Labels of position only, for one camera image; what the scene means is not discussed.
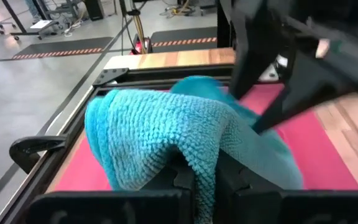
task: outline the pink surface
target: pink surface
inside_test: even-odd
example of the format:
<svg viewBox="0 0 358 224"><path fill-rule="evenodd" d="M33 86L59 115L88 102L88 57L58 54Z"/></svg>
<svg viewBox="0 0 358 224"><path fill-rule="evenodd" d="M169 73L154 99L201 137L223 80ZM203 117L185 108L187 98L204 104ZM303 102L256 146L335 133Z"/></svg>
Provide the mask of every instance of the pink surface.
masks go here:
<svg viewBox="0 0 358 224"><path fill-rule="evenodd" d="M261 113L281 88L281 85L255 86L241 102ZM276 130L292 150L307 189L358 190L357 182L312 111L281 124ZM107 177L85 138L55 191L110 189Z"/></svg>

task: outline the desk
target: desk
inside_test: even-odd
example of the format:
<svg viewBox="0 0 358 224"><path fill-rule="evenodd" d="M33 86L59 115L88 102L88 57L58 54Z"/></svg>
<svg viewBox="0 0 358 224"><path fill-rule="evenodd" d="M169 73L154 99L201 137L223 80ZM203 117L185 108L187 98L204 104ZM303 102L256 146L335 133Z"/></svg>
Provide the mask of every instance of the desk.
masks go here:
<svg viewBox="0 0 358 224"><path fill-rule="evenodd" d="M169 52L149 55L126 55L110 59L105 69L128 67L161 68L187 65L207 65L233 63L234 52L231 49L195 50L186 52ZM351 95L334 102L326 103L314 109L329 140L334 145L343 163L358 183L358 95ZM47 192L54 190L68 164L75 155L79 141L62 164Z"/></svg>

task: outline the orange and black striped tape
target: orange and black striped tape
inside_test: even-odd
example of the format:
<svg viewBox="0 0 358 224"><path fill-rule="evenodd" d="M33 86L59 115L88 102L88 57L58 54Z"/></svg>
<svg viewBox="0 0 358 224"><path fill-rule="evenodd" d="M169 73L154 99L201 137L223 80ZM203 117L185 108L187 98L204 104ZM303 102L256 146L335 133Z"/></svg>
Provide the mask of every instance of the orange and black striped tape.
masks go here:
<svg viewBox="0 0 358 224"><path fill-rule="evenodd" d="M216 37L156 42L156 43L152 43L152 47L166 47L172 45L185 45L185 44L202 44L202 43L210 43L210 42L216 42Z"/></svg>
<svg viewBox="0 0 358 224"><path fill-rule="evenodd" d="M65 50L59 52L49 52L40 54L23 54L15 55L12 59L30 59L30 58L45 58L45 57L56 57L56 56L68 56L68 55L81 55L81 54L92 54L101 52L102 48L95 49L83 49L83 50Z"/></svg>

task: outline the workbench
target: workbench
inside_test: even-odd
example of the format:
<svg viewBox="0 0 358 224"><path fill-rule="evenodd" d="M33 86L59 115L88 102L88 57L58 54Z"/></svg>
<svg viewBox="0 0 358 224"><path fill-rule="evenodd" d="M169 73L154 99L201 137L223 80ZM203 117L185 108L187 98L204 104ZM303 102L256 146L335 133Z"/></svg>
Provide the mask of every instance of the workbench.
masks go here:
<svg viewBox="0 0 358 224"><path fill-rule="evenodd" d="M221 75L214 75L223 83L228 83L230 73L227 71L234 63L234 58L232 49L125 55L112 57L104 70L129 68L146 71L156 68L161 72L189 67L204 69L203 66L208 66L222 71ZM166 80L135 80L122 85L125 85L125 88L166 90L177 80L179 78L167 77ZM252 92L245 99L245 104L252 105L251 109L261 113L281 87L280 84L271 84L258 85L255 89L260 93L256 95ZM70 147L43 154L2 212L0 223L16 220L36 195L45 192L111 189L101 166L89 150L83 129L83 113L86 103L94 97L92 92L93 87L83 95L57 133L68 134L73 138ZM291 148L305 177L306 188L358 190L357 95L318 106L281 124L276 130Z"/></svg>

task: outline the teal towel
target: teal towel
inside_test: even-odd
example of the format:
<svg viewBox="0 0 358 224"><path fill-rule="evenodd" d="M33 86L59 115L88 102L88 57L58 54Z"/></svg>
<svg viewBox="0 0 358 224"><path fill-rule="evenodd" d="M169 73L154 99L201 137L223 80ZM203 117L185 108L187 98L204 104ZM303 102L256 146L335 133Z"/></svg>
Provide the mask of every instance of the teal towel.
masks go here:
<svg viewBox="0 0 358 224"><path fill-rule="evenodd" d="M85 131L113 190L140 189L178 149L196 174L196 221L211 223L219 149L284 189L303 187L293 156L277 133L253 132L250 125L257 118L218 81L190 77L170 93L112 90L95 98L86 110Z"/></svg>

